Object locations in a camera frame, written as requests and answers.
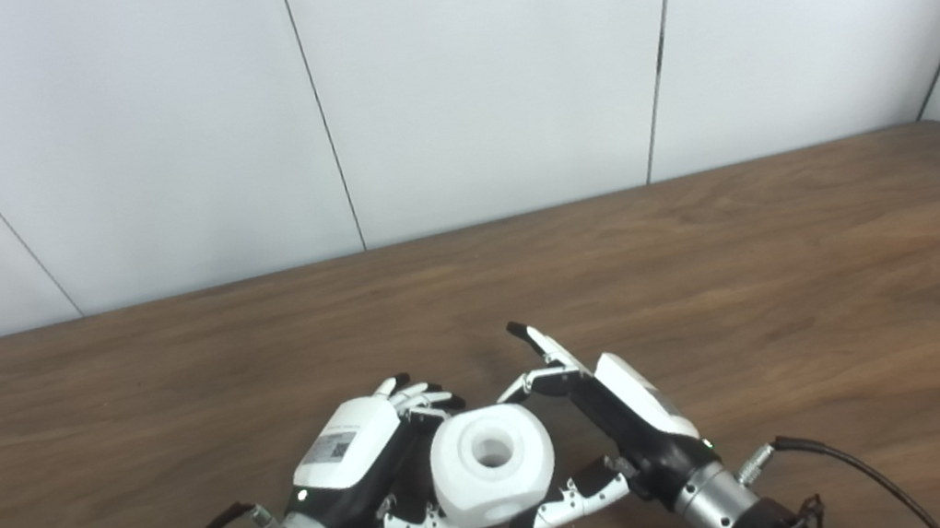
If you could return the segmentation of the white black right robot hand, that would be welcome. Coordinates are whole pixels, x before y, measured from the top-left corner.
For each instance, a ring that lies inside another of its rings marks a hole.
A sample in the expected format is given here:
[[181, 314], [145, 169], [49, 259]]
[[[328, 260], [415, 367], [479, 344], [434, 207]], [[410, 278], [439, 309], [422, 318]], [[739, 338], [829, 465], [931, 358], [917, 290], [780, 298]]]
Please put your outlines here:
[[617, 450], [550, 487], [539, 504], [512, 518], [510, 528], [559, 528], [630, 493], [673, 510], [694, 474], [719, 461], [690, 419], [620, 356], [603, 353], [589, 368], [533, 326], [511, 321], [506, 327], [544, 365], [517, 377], [499, 401], [517, 405], [537, 394], [567, 398]]

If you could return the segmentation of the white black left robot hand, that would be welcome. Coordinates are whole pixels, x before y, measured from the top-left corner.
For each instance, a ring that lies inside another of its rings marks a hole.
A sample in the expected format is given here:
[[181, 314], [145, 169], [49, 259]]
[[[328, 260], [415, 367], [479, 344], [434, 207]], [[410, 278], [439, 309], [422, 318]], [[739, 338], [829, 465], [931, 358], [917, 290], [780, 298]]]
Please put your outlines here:
[[394, 487], [419, 443], [465, 407], [459, 394], [405, 372], [343, 402], [296, 465], [287, 516], [322, 528], [462, 528], [432, 496]]

